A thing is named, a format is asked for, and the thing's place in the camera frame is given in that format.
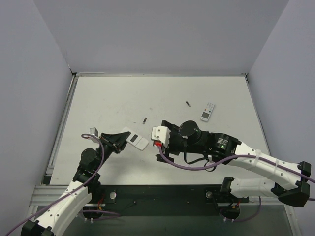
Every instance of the white table surface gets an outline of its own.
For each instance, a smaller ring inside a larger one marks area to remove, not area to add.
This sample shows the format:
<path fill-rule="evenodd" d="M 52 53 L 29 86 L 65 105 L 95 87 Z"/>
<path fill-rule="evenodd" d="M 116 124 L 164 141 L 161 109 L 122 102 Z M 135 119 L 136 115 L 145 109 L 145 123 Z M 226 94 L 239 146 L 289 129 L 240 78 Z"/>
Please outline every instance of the white table surface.
<path fill-rule="evenodd" d="M 215 103 L 208 122 L 200 120 L 207 102 Z M 268 153 L 244 77 L 79 77 L 66 121 L 51 184 L 69 184 L 81 152 L 98 145 L 81 138 L 89 128 L 119 133 L 127 126 L 150 140 L 165 119 L 176 125 L 197 122 L 201 130 L 238 138 Z M 102 184 L 221 184 L 225 177 L 260 178 L 250 171 L 220 165 L 214 172 L 186 171 L 156 161 L 150 141 L 144 151 L 127 145 L 112 154 L 99 173 Z M 183 164 L 183 155 L 173 156 Z M 188 154 L 188 161 L 201 157 Z M 191 166 L 203 166 L 205 161 Z"/>

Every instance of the gray wall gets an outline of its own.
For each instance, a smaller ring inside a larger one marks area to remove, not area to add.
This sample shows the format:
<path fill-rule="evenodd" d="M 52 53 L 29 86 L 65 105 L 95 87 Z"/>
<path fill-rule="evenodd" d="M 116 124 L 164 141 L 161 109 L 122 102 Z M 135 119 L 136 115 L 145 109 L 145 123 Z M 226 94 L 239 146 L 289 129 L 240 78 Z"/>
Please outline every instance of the gray wall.
<path fill-rule="evenodd" d="M 288 0 L 34 0 L 75 72 L 249 72 Z"/>
<path fill-rule="evenodd" d="M 25 218 L 71 82 L 32 0 L 0 3 L 0 234 Z"/>
<path fill-rule="evenodd" d="M 271 154 L 315 168 L 315 1 L 290 0 L 249 73 Z M 315 197 L 315 186 L 312 194 Z M 315 203 L 297 208 L 303 235 L 314 235 Z"/>

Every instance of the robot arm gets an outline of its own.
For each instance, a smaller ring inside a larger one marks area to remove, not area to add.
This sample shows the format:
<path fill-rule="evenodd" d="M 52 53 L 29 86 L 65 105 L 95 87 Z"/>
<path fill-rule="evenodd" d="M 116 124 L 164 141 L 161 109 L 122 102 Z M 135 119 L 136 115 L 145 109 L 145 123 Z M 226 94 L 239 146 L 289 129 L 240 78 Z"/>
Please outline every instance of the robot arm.
<path fill-rule="evenodd" d="M 221 193 L 231 193 L 237 198 L 248 196 L 275 197 L 279 201 L 294 207 L 302 207 L 310 196 L 307 180 L 289 171 L 311 175 L 311 165 L 307 162 L 289 163 L 273 158 L 255 150 L 238 139 L 222 133 L 209 133 L 199 129 L 194 121 L 186 121 L 180 127 L 163 120 L 162 125 L 154 127 L 151 139 L 154 144 L 162 143 L 164 155 L 171 161 L 169 154 L 180 152 L 200 153 L 212 162 L 218 162 L 233 155 L 251 155 L 256 158 L 236 158 L 224 162 L 237 166 L 265 178 L 235 179 L 226 177 Z"/>
<path fill-rule="evenodd" d="M 98 132 L 95 128 L 90 130 L 90 134 L 97 137 Z M 99 198 L 98 181 L 100 175 L 96 174 L 85 186 L 89 178 L 103 165 L 103 163 L 114 153 L 120 153 L 127 145 L 131 132 L 126 131 L 120 134 L 104 134 L 99 137 L 104 147 L 104 158 L 102 158 L 101 148 L 85 149 L 81 154 L 81 161 L 78 170 L 65 192 L 59 197 L 69 195 L 51 206 L 34 222 L 28 221 L 22 228 L 22 236 L 55 236 L 63 235 L 66 228 L 80 212 L 80 210 L 93 198 Z"/>

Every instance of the white remote control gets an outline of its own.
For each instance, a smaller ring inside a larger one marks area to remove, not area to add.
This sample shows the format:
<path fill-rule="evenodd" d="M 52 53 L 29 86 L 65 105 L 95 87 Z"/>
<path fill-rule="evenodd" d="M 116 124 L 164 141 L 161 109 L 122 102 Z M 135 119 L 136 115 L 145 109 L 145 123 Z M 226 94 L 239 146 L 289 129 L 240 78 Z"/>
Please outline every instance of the white remote control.
<path fill-rule="evenodd" d="M 203 110 L 200 116 L 200 119 L 202 121 L 208 121 L 214 107 L 215 107 L 214 103 L 208 102 L 206 108 Z"/>
<path fill-rule="evenodd" d="M 121 133 L 124 133 L 124 132 L 130 132 L 131 133 L 126 140 L 127 143 L 130 143 L 131 145 L 133 145 L 134 147 L 136 147 L 140 151 L 143 151 L 147 147 L 147 145 L 149 144 L 149 141 L 147 139 L 143 138 L 142 136 L 140 136 L 136 132 L 132 131 L 128 127 L 123 128 Z"/>

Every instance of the purple cable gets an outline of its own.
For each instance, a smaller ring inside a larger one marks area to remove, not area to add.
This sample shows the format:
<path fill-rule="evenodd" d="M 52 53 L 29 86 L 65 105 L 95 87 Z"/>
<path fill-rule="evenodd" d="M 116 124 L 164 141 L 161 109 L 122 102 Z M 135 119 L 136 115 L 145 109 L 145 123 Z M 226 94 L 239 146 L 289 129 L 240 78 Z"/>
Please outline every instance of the purple cable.
<path fill-rule="evenodd" d="M 256 211 L 256 213 L 254 215 L 251 215 L 250 217 L 247 217 L 247 218 L 244 218 L 244 219 L 240 219 L 240 220 L 232 220 L 232 219 L 229 219 L 229 218 L 226 218 L 225 216 L 223 216 L 221 213 L 220 215 L 223 216 L 226 220 L 228 221 L 232 221 L 232 222 L 236 222 L 236 223 L 241 223 L 241 222 L 245 222 L 245 221 L 249 221 L 251 219 L 253 219 L 254 217 L 256 217 L 260 212 L 261 212 L 261 197 L 259 197 L 259 207 L 258 207 L 258 210 Z"/>
<path fill-rule="evenodd" d="M 93 221 L 109 220 L 109 219 L 121 217 L 120 214 L 115 213 L 115 212 L 111 212 L 111 211 L 104 211 L 104 210 L 82 210 L 82 211 L 80 211 L 80 213 L 89 213 L 89 212 L 114 215 L 114 216 L 103 217 L 103 218 L 99 218 L 99 219 L 93 219 Z"/>
<path fill-rule="evenodd" d="M 91 135 L 91 134 L 82 134 L 81 137 L 86 139 L 87 137 L 93 138 L 95 140 L 97 140 L 102 148 L 102 160 L 101 160 L 101 164 L 99 165 L 99 167 L 97 168 L 97 170 L 94 172 L 94 174 L 87 180 L 85 181 L 83 184 L 81 184 L 79 187 L 77 187 L 76 189 L 72 190 L 70 193 L 64 195 L 61 198 L 58 198 L 57 200 L 55 200 L 54 202 L 50 203 L 47 207 L 43 208 L 42 210 L 40 210 L 39 212 L 35 213 L 34 215 L 29 216 L 28 218 L 24 219 L 23 221 L 21 221 L 20 223 L 18 223 L 16 226 L 14 226 L 9 232 L 6 233 L 5 236 L 9 236 L 13 231 L 15 231 L 19 226 L 21 226 L 22 224 L 24 224 L 25 222 L 27 222 L 28 220 L 32 219 L 33 217 L 36 217 L 38 215 L 43 214 L 45 211 L 47 211 L 51 206 L 53 206 L 54 204 L 62 201 L 63 199 L 65 199 L 66 197 L 70 196 L 72 193 L 78 191 L 80 188 L 82 188 L 83 186 L 87 185 L 92 178 L 94 178 L 94 176 L 96 176 L 97 172 L 99 171 L 99 169 L 102 167 L 102 163 L 104 161 L 105 158 L 105 150 L 104 150 L 104 146 L 102 144 L 102 142 L 98 139 L 98 137 Z"/>
<path fill-rule="evenodd" d="M 163 153 L 161 147 L 158 147 L 158 150 L 159 150 L 159 153 L 160 153 L 161 157 L 164 159 L 164 161 L 166 161 L 167 163 L 171 164 L 172 166 L 175 166 L 175 167 L 180 168 L 180 169 L 183 169 L 183 170 L 188 170 L 188 171 L 201 171 L 201 170 L 210 169 L 210 168 L 213 168 L 213 167 L 215 167 L 215 166 L 218 166 L 219 164 L 222 164 L 222 163 L 225 162 L 225 161 L 229 161 L 229 160 L 231 160 L 231 159 L 240 158 L 240 157 L 253 158 L 253 159 L 256 158 L 256 156 L 252 156 L 252 155 L 234 155 L 234 156 L 228 156 L 228 157 L 226 157 L 226 158 L 224 158 L 224 159 L 222 159 L 222 160 L 220 160 L 220 161 L 218 161 L 218 162 L 216 162 L 216 163 L 213 163 L 213 164 L 211 164 L 211 165 L 209 165 L 209 166 L 203 166 L 203 167 L 188 167 L 188 166 L 181 166 L 181 165 L 178 165 L 178 164 L 173 163 L 173 162 L 171 162 L 170 160 L 168 160 L 168 159 L 166 158 L 166 156 L 164 155 L 164 153 Z M 263 157 L 259 157 L 259 160 L 262 160 L 262 161 L 264 161 L 264 162 L 267 162 L 268 164 L 273 165 L 273 166 L 276 166 L 276 165 L 277 165 L 276 163 L 274 163 L 274 162 L 272 162 L 272 161 L 270 161 L 270 160 L 267 160 L 267 159 L 265 159 L 265 158 L 263 158 Z M 306 176 L 306 175 L 304 175 L 304 174 L 298 173 L 297 171 L 293 171 L 293 170 L 291 170 L 291 169 L 289 169 L 289 168 L 287 168 L 287 167 L 281 166 L 281 165 L 277 165 L 277 167 L 280 168 L 280 169 L 282 169 L 282 170 L 291 172 L 291 173 L 293 173 L 293 174 L 295 174 L 295 175 L 298 175 L 298 176 L 300 176 L 300 177 L 302 177 L 302 178 L 304 178 L 304 179 L 307 179 L 307 180 L 309 180 L 309 181 L 312 182 L 312 183 L 315 183 L 315 180 L 314 180 L 314 179 L 312 179 L 312 178 L 310 178 L 310 177 L 308 177 L 308 176 Z"/>

